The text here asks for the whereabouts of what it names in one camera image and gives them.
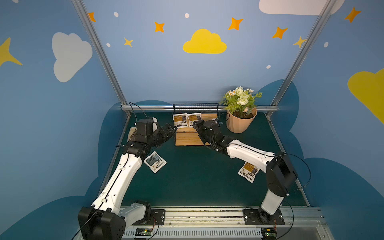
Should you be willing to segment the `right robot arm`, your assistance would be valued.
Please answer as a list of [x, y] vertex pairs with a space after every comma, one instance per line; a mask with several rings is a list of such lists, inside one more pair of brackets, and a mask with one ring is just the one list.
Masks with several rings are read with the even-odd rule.
[[225, 136], [214, 120], [199, 120], [193, 123], [193, 128], [201, 141], [210, 144], [216, 152], [243, 160], [266, 174], [268, 190], [256, 216], [263, 225], [273, 224], [279, 217], [278, 208], [298, 178], [288, 154], [265, 152]]

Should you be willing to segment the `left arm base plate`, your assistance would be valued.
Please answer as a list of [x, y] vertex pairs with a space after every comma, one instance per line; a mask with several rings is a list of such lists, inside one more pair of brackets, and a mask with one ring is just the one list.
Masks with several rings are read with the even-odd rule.
[[166, 210], [155, 209], [151, 210], [151, 214], [147, 220], [144, 220], [140, 225], [152, 226], [156, 222], [156, 226], [163, 226], [165, 224]]

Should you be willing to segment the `yellow coffee bag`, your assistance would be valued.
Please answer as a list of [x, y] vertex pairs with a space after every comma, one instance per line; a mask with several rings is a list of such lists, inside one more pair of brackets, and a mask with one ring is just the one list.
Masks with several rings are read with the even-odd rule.
[[174, 121], [174, 126], [177, 127], [178, 129], [188, 127], [187, 114], [174, 114], [173, 121]]
[[255, 180], [256, 174], [259, 171], [260, 171], [260, 169], [257, 168], [256, 166], [254, 166], [254, 165], [252, 165], [250, 163], [245, 162], [243, 167], [238, 171], [238, 174], [241, 177], [245, 178], [250, 183], [253, 183], [254, 180]]
[[201, 113], [187, 114], [187, 119], [189, 128], [193, 128], [194, 123], [202, 119], [202, 115]]

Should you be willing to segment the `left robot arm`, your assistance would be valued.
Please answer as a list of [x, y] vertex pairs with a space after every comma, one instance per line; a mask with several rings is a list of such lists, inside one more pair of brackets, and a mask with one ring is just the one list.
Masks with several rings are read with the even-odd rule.
[[155, 119], [137, 121], [130, 140], [121, 146], [123, 154], [107, 185], [92, 205], [83, 207], [78, 214], [79, 232], [84, 240], [120, 240], [126, 227], [156, 223], [150, 203], [137, 201], [123, 213], [120, 212], [121, 205], [151, 149], [167, 142], [176, 132], [177, 127], [171, 124], [161, 127]]

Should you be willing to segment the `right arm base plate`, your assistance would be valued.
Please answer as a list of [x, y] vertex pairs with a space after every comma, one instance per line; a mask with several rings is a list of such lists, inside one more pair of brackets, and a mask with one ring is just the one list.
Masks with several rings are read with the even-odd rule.
[[243, 217], [246, 225], [285, 225], [280, 209], [273, 215], [264, 210], [246, 208], [243, 210]]

